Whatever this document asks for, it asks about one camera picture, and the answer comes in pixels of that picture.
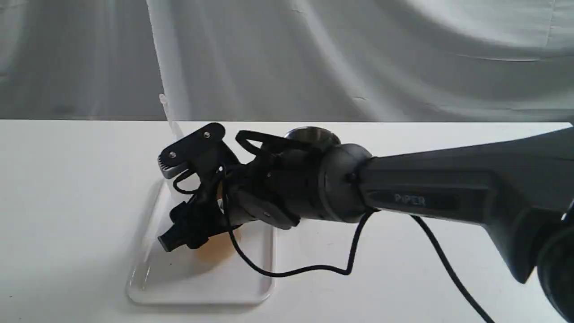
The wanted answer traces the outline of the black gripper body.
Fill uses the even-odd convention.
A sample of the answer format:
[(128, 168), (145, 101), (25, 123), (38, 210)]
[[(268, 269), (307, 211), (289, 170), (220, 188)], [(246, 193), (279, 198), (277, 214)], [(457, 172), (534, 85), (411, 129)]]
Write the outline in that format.
[(232, 226), (262, 221), (283, 230), (302, 219), (340, 222), (326, 198), (323, 159), (340, 144), (312, 145), (257, 156), (224, 166), (228, 219)]

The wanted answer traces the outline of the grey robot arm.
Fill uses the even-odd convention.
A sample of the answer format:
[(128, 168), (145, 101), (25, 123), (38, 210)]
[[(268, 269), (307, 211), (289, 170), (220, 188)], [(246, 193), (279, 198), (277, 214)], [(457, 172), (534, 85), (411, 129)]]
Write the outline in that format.
[[(523, 139), (396, 156), (373, 156), (343, 144), (322, 127), (284, 136), (241, 130), (237, 143), (254, 156), (241, 163), (224, 143), (221, 123), (208, 123), (163, 149), (157, 158), (174, 189), (189, 196), (170, 211), (158, 241), (164, 251), (198, 249), (228, 233), (256, 272), (284, 278), (309, 271), (352, 272), (367, 220), (380, 210), (409, 214), (422, 228), (447, 274), (484, 319), (490, 315), (455, 274), (424, 218), (483, 227), (514, 279), (533, 270), (553, 308), (573, 321), (573, 129)], [(258, 267), (234, 230), (262, 221), (288, 230), (302, 219), (356, 223), (346, 268), (304, 266), (287, 272)]]

